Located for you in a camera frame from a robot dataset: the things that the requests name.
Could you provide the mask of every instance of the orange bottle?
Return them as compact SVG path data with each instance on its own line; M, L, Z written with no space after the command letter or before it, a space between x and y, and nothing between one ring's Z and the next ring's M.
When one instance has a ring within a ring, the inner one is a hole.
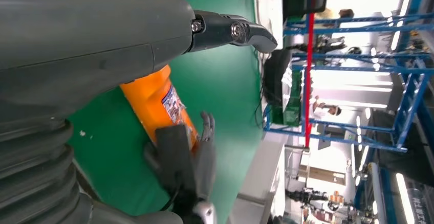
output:
M122 84L120 87L154 144L156 144L157 128L184 123L190 129L190 149L193 149L198 140L198 132L169 75L170 67L166 65L155 73Z

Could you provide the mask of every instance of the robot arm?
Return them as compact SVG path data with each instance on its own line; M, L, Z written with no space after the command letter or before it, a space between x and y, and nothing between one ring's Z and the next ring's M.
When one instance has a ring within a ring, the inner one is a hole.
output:
M138 217L79 193L66 118L187 52L225 44L271 52L277 43L265 28L195 12L186 0L0 0L0 32L1 223L215 223L211 116L194 156L185 127L160 131L150 165L169 195L183 190L173 212ZM176 158L173 145L183 152Z
M0 125L12 127L66 118L187 52L277 46L264 27L186 0L0 0L0 18Z

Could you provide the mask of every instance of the person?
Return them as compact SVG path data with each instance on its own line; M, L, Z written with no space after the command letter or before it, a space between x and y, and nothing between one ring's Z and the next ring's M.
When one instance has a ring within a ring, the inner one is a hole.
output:
M322 120L327 115L338 116L341 114L342 109L337 105L326 105L325 103L319 103L319 96L315 97L314 102L310 102L310 117L316 120Z

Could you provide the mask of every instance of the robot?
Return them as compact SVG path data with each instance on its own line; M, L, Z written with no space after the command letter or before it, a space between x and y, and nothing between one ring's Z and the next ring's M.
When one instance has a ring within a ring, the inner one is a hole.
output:
M182 54L225 44L272 52L270 32L186 0L0 0L0 39L0 223L216 223L210 114L194 154L184 125L156 131L144 157L173 208L141 216L80 193L66 118Z
M326 192L315 191L313 188L303 188L300 191L292 192L286 190L286 197L302 203L302 209L310 209L313 213L318 213L319 211L322 215L326 214L326 210L323 207L327 205L327 209L331 211L329 214L332 214L334 217L334 223L371 224L374 222L375 215L372 209L357 210L352 201L349 203L345 202L344 197L339 195L337 191L333 195L328 196ZM323 202L320 207L312 202L318 200Z

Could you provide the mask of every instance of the green table surface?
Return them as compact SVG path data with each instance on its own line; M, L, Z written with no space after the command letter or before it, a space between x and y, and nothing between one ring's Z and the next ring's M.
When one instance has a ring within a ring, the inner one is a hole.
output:
M195 9L254 19L253 0L188 1ZM254 119L259 74L253 48L224 46L185 54L170 66L171 80L196 128L202 130L200 111L215 117L218 157L211 201L219 223L226 223L262 137ZM142 156L149 138L119 88L100 95L70 120L76 160L105 203L132 215L165 204L168 197Z

